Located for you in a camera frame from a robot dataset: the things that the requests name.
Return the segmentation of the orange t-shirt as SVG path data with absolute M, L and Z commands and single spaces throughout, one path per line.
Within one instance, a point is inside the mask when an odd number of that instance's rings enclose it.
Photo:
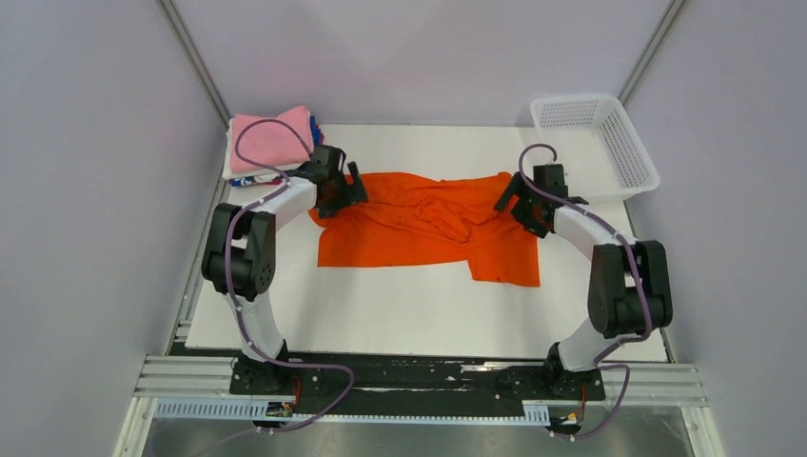
M 388 268 L 465 262 L 473 280 L 537 288 L 538 239 L 495 203 L 512 176 L 433 180 L 404 172 L 363 175 L 368 200 L 333 217 L 309 211 L 322 228 L 324 268 Z

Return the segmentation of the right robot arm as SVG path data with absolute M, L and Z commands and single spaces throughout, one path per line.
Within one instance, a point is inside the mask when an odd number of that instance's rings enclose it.
M 590 262 L 588 316 L 548 351 L 541 380 L 549 393 L 567 397 L 593 381 L 598 364 L 626 344 L 668 327 L 674 311 L 664 245 L 625 235 L 572 196 L 561 165 L 535 166 L 531 177 L 513 175 L 494 209 L 508 209 L 527 232 L 554 234 Z

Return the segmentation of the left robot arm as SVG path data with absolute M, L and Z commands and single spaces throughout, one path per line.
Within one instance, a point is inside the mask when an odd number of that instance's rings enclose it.
M 280 393 L 304 369 L 288 359 L 269 298 L 279 229 L 310 210 L 325 219 L 368 200 L 358 166 L 336 147 L 316 147 L 279 177 L 278 186 L 252 203 L 215 208 L 203 254 L 203 278 L 225 296 L 240 334 L 229 387 L 237 395 Z

